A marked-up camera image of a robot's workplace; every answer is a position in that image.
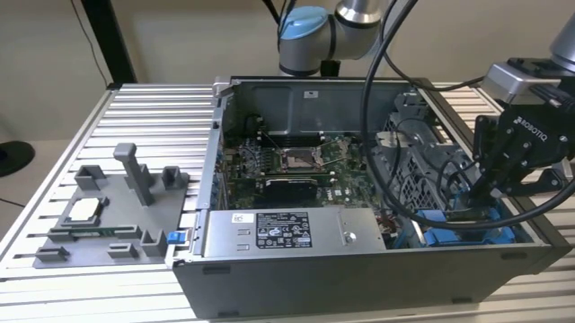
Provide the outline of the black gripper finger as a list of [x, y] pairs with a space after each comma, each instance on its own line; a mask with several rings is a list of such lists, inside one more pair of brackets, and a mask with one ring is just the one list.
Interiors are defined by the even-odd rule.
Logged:
[[469, 189], [468, 205], [483, 207], [491, 204], [491, 191], [497, 185], [499, 167], [495, 165], [497, 154], [492, 152], [497, 145], [497, 116], [479, 115], [475, 119], [472, 156], [477, 163], [477, 175]]
[[519, 147], [503, 153], [497, 169], [492, 169], [493, 179], [489, 192], [492, 198], [499, 199], [503, 196], [519, 196], [525, 193], [521, 179], [529, 173], [527, 156], [531, 150], [531, 147]]

